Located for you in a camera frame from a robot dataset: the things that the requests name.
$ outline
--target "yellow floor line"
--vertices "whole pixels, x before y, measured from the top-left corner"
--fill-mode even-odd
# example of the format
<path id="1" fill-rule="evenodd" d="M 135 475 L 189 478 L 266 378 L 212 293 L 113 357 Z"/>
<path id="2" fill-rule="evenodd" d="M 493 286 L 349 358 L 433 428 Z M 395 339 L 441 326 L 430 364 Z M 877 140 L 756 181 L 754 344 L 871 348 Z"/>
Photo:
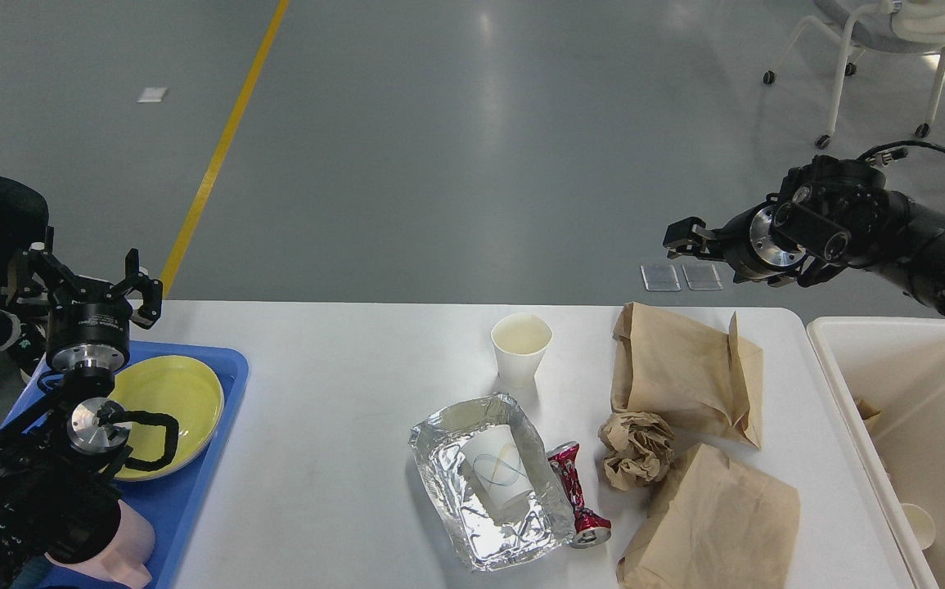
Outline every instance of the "yellow floor line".
<path id="1" fill-rule="evenodd" d="M 279 0 L 277 11 L 272 15 L 272 22 L 269 23 L 269 29 L 265 31 L 265 38 L 262 38 L 262 46 L 258 48 L 258 55 L 254 56 L 254 63 L 250 65 L 250 71 L 247 72 L 247 80 L 243 83 L 243 89 L 240 90 L 240 96 L 236 98 L 236 104 L 232 107 L 232 114 L 228 116 L 228 123 L 225 123 L 225 130 L 221 133 L 221 139 L 218 141 L 217 148 L 214 148 L 214 156 L 210 157 L 210 165 L 207 165 L 207 171 L 203 174 L 203 182 L 200 182 L 200 190 L 196 191 L 196 198 L 192 199 L 192 206 L 188 209 L 188 215 L 185 216 L 185 223 L 181 224 L 181 231 L 178 232 L 178 238 L 174 240 L 173 247 L 170 249 L 170 255 L 166 258 L 166 265 L 163 268 L 163 298 L 168 298 L 170 287 L 173 286 L 173 279 L 177 278 L 178 269 L 181 267 L 181 261 L 185 257 L 185 251 L 188 251 L 189 242 L 192 240 L 192 234 L 196 232 L 196 225 L 203 216 L 203 208 L 206 208 L 207 200 L 210 198 L 210 191 L 214 189 L 214 182 L 218 179 L 218 172 L 221 171 L 221 165 L 224 164 L 225 156 L 228 155 L 228 148 L 232 145 L 232 138 L 236 136 L 236 130 L 240 127 L 240 120 L 243 119 L 244 111 L 247 111 L 247 103 L 250 101 L 250 94 L 254 91 L 254 86 L 258 85 L 258 76 L 262 74 L 262 66 L 265 65 L 265 59 L 269 55 L 269 49 L 272 48 L 272 42 L 277 36 L 279 23 L 282 22 L 282 16 L 286 12 L 286 5 L 290 0 Z"/>

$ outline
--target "red can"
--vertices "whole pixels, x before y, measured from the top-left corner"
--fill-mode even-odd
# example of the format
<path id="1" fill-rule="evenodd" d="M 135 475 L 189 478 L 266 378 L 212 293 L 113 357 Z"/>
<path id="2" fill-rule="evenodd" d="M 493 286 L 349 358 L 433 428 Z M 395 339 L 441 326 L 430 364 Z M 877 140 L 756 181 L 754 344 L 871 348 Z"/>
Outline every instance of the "red can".
<path id="1" fill-rule="evenodd" d="M 570 541 L 573 548 L 592 548 L 610 540 L 610 519 L 602 518 L 595 511 L 585 507 L 584 492 L 581 491 L 581 480 L 578 478 L 574 460 L 578 457 L 581 444 L 569 441 L 548 452 L 548 465 L 559 476 L 566 491 L 566 499 L 574 508 L 574 539 Z"/>

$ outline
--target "white bin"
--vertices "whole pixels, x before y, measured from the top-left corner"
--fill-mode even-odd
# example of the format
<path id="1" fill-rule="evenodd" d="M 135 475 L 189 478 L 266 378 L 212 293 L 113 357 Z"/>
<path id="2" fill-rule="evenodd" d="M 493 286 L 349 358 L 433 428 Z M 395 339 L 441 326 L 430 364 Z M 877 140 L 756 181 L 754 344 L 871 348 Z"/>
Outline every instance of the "white bin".
<path id="1" fill-rule="evenodd" d="M 945 589 L 945 321 L 823 317 L 808 334 L 916 586 Z M 883 412 L 871 440 L 854 398 Z M 927 552 L 901 503 L 934 518 Z"/>

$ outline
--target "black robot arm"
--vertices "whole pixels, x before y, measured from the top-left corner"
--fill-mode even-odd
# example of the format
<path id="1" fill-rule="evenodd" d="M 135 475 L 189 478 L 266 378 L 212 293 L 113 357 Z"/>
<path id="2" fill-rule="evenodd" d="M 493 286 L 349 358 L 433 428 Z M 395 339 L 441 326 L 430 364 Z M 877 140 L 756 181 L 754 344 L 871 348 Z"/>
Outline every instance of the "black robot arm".
<path id="1" fill-rule="evenodd" d="M 894 146 L 869 150 L 857 160 L 819 155 L 785 176 L 781 190 L 723 228 L 708 230 L 689 217 L 669 225 L 669 257 L 723 261 L 735 282 L 796 282 L 812 286 L 846 268 L 875 272 L 945 316 L 945 215 L 899 191 L 884 189 L 873 164 L 906 155 Z"/>
<path id="2" fill-rule="evenodd" d="M 124 465 L 160 469 L 177 450 L 176 419 L 108 399 L 113 373 L 129 359 L 128 324 L 148 328 L 158 320 L 162 284 L 139 268 L 136 250 L 125 261 L 127 276 L 113 285 L 75 275 L 51 245 L 48 232 L 45 243 L 13 261 L 12 299 L 43 288 L 34 275 L 45 285 L 50 371 L 37 380 L 43 397 L 0 429 L 0 589 L 34 555 L 69 563 L 97 555 L 119 525 L 114 474 Z M 133 290 L 142 292 L 136 312 L 125 298 Z M 160 459 L 129 457 L 131 424 L 166 428 Z"/>

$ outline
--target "aluminum foil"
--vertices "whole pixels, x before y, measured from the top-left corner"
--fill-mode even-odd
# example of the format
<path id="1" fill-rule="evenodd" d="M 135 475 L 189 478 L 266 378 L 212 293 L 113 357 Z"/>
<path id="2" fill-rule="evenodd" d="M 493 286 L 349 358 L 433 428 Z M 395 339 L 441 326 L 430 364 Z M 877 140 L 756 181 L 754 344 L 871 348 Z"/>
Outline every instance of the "aluminum foil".
<path id="1" fill-rule="evenodd" d="M 509 425 L 533 491 L 499 510 L 484 497 L 461 447 L 484 429 Z M 436 411 L 410 429 L 410 447 L 425 491 L 450 533 L 454 551 L 473 570 L 531 562 L 574 539 L 574 512 L 544 445 L 515 399 L 496 393 Z"/>

